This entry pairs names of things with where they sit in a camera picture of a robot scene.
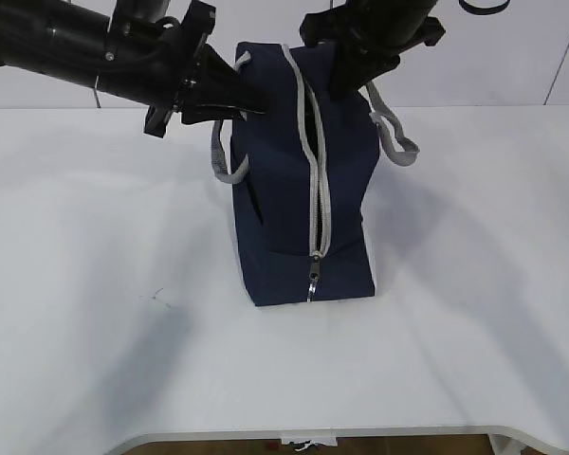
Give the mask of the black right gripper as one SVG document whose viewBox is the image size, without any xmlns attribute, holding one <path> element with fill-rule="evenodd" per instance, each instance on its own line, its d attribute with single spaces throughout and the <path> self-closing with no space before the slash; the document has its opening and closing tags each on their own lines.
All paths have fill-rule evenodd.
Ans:
<svg viewBox="0 0 569 455">
<path fill-rule="evenodd" d="M 343 100 L 396 69 L 399 54 L 418 45 L 436 46 L 445 29 L 430 16 L 435 5 L 424 0 L 346 1 L 306 14 L 300 26 L 306 46 L 337 44 L 328 83 L 331 100 Z"/>
</svg>

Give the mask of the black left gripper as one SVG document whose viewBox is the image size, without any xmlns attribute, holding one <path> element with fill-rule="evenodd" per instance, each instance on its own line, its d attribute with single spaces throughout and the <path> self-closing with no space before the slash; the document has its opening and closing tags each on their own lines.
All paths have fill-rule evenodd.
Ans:
<svg viewBox="0 0 569 455">
<path fill-rule="evenodd" d="M 146 105 L 143 131 L 153 137 L 164 137 L 179 111 L 185 125 L 265 114 L 268 96 L 205 45 L 216 8 L 192 1 L 178 20 L 166 14 L 168 6 L 167 1 L 116 3 L 104 57 L 117 71 L 100 73 L 99 91 Z M 195 84 L 196 103 L 183 103 Z"/>
</svg>

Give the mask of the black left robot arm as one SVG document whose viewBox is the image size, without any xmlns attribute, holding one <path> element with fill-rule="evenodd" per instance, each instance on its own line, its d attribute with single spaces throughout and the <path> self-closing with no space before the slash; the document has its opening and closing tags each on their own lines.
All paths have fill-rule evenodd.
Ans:
<svg viewBox="0 0 569 455">
<path fill-rule="evenodd" d="M 147 106 L 144 132 L 263 114 L 267 96 L 208 44 L 214 6 L 182 19 L 166 1 L 118 1 L 111 15 L 67 1 L 0 1 L 0 67 L 35 72 Z"/>
</svg>

